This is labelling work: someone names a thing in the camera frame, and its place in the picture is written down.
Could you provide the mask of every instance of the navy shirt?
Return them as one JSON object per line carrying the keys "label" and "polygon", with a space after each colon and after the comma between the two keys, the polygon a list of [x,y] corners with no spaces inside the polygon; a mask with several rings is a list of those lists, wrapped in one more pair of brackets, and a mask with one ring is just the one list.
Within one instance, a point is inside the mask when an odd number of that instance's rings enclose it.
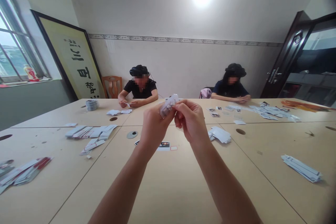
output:
{"label": "navy shirt", "polygon": [[235,85],[226,85],[223,90],[220,89],[221,85],[222,80],[216,83],[216,86],[214,87],[212,92],[220,96],[226,96],[231,98],[236,98],[239,96],[243,97],[249,94],[241,83]]}
{"label": "navy shirt", "polygon": [[152,91],[157,89],[155,81],[148,79],[146,86],[142,92],[140,92],[139,86],[133,81],[129,80],[124,88],[128,93],[133,93],[133,99],[146,99],[152,96]]}

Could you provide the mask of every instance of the dark wooden door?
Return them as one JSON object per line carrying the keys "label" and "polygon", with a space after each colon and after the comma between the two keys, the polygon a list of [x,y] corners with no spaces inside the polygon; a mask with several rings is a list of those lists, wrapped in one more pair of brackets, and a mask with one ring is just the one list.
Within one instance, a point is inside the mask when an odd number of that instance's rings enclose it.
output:
{"label": "dark wooden door", "polygon": [[268,73],[261,98],[277,98],[285,84],[290,67],[313,29],[313,23],[304,11],[296,14],[279,56]]}

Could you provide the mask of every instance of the long table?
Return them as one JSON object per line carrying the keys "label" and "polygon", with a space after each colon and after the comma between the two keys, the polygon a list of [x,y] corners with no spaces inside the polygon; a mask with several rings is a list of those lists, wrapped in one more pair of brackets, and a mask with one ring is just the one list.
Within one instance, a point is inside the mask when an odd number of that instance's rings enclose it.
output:
{"label": "long table", "polygon": [[[303,122],[261,118],[242,110],[237,115],[213,118],[207,108],[225,107],[229,102],[192,99],[204,111],[207,128],[222,127],[232,141],[213,145],[242,184],[264,223],[309,223],[321,220],[329,209],[335,184],[335,111],[308,112],[291,110]],[[14,159],[18,167],[32,159],[53,156],[54,159],[29,184],[11,187],[0,195],[0,223],[86,223],[101,198],[126,163],[134,142],[140,139],[143,111],[163,99],[136,108],[131,114],[118,115],[116,121],[106,115],[121,110],[118,101],[100,99],[96,111],[86,112],[86,99],[79,100],[0,132],[1,160]],[[248,105],[266,101],[281,106],[280,99],[253,99]],[[240,116],[247,125],[236,125]],[[117,124],[109,140],[90,154],[79,156],[89,139],[66,139],[66,123],[87,126]],[[168,127],[165,141],[178,150],[156,152],[137,195],[129,223],[220,223],[220,216],[196,162],[188,141],[174,122]],[[245,131],[239,134],[236,129]],[[127,139],[130,131],[138,131]],[[310,183],[281,160],[291,155],[319,170],[324,180]]]}
{"label": "long table", "polygon": [[[164,99],[158,99],[153,103],[147,104],[139,108],[133,108],[131,114],[120,114],[117,116],[106,115],[109,110],[122,110],[119,106],[117,99],[99,99],[99,108],[95,111],[88,112],[85,107],[85,101],[87,99],[81,99],[66,106],[60,107],[43,115],[37,116],[20,124],[14,125],[11,128],[31,128],[31,127],[65,127],[67,123],[78,123],[80,125],[87,126],[102,126],[106,124],[117,124],[119,126],[142,126],[143,113],[146,109],[155,106],[159,103],[163,103]],[[262,118],[259,114],[242,110],[242,113],[236,111],[229,112],[224,108],[230,104],[228,101],[221,101],[216,99],[190,99],[203,108],[206,124],[234,124],[234,120],[241,118],[245,123],[282,123],[288,122],[287,118],[278,118],[276,120],[267,120]],[[251,99],[246,104],[236,104],[241,107],[248,107],[250,105],[259,106],[260,102],[266,101],[271,106],[282,107],[282,99]],[[222,111],[217,110],[220,118],[214,118],[207,108],[222,107],[229,115],[224,115]],[[336,121],[336,111],[329,112],[310,112],[301,109],[291,109],[290,114],[301,118],[302,122],[314,122],[314,121]],[[111,118],[117,118],[116,121],[110,121]]]}

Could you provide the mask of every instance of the hand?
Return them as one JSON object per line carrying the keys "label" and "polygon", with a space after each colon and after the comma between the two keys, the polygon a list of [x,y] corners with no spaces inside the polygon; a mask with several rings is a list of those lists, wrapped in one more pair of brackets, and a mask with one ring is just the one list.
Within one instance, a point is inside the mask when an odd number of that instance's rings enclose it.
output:
{"label": "hand", "polygon": [[143,114],[143,126],[140,142],[137,146],[149,153],[149,158],[155,153],[160,143],[163,141],[167,128],[173,120],[176,110],[172,109],[170,113],[162,119],[160,108],[163,104],[147,109]]}
{"label": "hand", "polygon": [[241,100],[241,101],[239,101],[239,103],[246,103],[246,102],[248,102],[250,99],[251,99],[251,96],[248,94],[248,95],[245,95],[244,97],[241,97],[241,98],[243,98],[244,100]]}
{"label": "hand", "polygon": [[203,109],[200,105],[189,100],[182,100],[178,101],[174,108],[177,110],[175,125],[177,128],[183,128],[184,135],[190,143],[209,141]]}
{"label": "hand", "polygon": [[126,108],[126,106],[127,106],[127,105],[125,104],[126,102],[127,102],[126,100],[119,101],[119,105],[120,105],[120,107],[122,107],[123,109]]}
{"label": "hand", "polygon": [[143,101],[141,101],[141,100],[135,100],[135,101],[132,101],[130,104],[129,104],[129,106],[130,107],[141,107],[141,106],[143,106],[144,104],[143,104]]}

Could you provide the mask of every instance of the bottle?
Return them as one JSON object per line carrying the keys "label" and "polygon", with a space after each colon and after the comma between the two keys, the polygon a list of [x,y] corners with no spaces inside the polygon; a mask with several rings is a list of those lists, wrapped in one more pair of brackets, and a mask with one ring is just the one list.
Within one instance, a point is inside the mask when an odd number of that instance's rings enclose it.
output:
{"label": "bottle", "polygon": [[29,65],[25,65],[23,69],[24,69],[24,71],[26,71],[29,81],[40,81],[37,78],[34,70]]}

